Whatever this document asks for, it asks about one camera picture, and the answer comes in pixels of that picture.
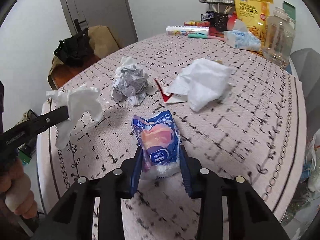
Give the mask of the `person's left hand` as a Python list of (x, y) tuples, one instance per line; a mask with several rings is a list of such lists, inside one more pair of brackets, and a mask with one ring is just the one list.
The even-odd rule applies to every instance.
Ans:
[(36, 216), (37, 202), (20, 158), (16, 157), (9, 169), (1, 175), (1, 193), (5, 194), (7, 208), (15, 215), (25, 219)]

